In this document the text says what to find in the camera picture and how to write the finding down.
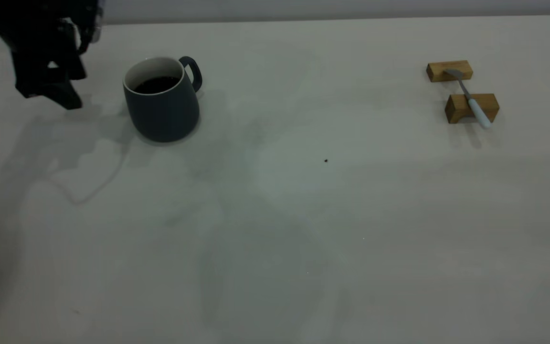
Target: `mug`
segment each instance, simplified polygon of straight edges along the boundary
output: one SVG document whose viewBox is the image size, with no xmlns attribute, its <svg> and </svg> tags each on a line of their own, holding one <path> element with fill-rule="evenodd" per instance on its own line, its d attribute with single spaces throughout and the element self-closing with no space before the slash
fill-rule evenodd
<svg viewBox="0 0 550 344">
<path fill-rule="evenodd" d="M 187 65 L 194 76 L 192 82 L 184 68 Z M 158 93 L 136 91 L 146 81 L 161 77 L 172 77 L 179 81 Z M 172 142 L 186 137 L 199 122 L 196 92 L 202 83 L 199 66 L 188 56 L 179 61 L 169 57 L 154 57 L 131 67 L 124 77 L 124 94 L 137 131 L 156 142 Z"/>
</svg>

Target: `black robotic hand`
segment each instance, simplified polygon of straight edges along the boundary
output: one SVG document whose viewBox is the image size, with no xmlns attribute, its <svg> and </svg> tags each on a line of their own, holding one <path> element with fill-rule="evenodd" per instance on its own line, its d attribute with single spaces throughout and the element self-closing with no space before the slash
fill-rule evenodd
<svg viewBox="0 0 550 344">
<path fill-rule="evenodd" d="M 86 77 L 79 55 L 99 39 L 103 4 L 104 0 L 0 0 L 0 37 L 11 50 L 16 88 L 23 96 L 46 96 L 65 109 L 82 107 L 70 80 Z"/>
</svg>

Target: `dark liquid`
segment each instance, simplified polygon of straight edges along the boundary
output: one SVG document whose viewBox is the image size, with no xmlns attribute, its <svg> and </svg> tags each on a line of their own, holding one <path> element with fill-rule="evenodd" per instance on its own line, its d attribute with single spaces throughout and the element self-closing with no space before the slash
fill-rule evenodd
<svg viewBox="0 0 550 344">
<path fill-rule="evenodd" d="M 160 93 L 177 85 L 178 82 L 180 82 L 180 80 L 174 76 L 159 76 L 144 81 L 139 86 L 135 87 L 135 92 L 142 94 Z"/>
</svg>

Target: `metal spoon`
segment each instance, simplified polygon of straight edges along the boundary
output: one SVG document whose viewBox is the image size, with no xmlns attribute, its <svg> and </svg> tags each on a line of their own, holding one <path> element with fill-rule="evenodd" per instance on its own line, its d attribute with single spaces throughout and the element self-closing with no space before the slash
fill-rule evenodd
<svg viewBox="0 0 550 344">
<path fill-rule="evenodd" d="M 461 70 L 458 69 L 445 69 L 445 72 L 447 74 L 451 74 L 452 76 L 455 76 L 458 79 L 458 82 L 460 83 L 460 86 L 462 86 L 462 90 L 464 91 L 464 95 L 466 96 L 466 99 L 468 100 L 468 105 L 472 109 L 472 112 L 474 113 L 474 116 L 476 117 L 476 120 L 478 120 L 478 123 L 483 127 L 483 129 L 489 129 L 491 128 L 491 122 L 489 122 L 489 118 L 485 116 L 485 113 L 481 109 L 480 106 L 478 106 L 478 103 L 470 93 L 468 93 L 468 90 L 464 87 L 464 84 L 462 83 L 462 77 L 464 76 L 464 73 L 461 72 Z"/>
</svg>

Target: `white spoon handle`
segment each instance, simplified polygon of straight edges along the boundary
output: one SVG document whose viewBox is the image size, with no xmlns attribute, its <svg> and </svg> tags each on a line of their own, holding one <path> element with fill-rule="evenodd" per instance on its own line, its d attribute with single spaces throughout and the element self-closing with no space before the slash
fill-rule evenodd
<svg viewBox="0 0 550 344">
<path fill-rule="evenodd" d="M 470 105 L 470 108 L 472 109 L 472 112 L 474 112 L 476 120 L 478 120 L 478 123 L 483 127 L 483 129 L 491 128 L 491 122 L 489 122 L 489 118 L 485 116 L 485 113 L 483 112 L 481 107 L 478 106 L 476 100 L 468 100 L 468 105 Z"/>
</svg>

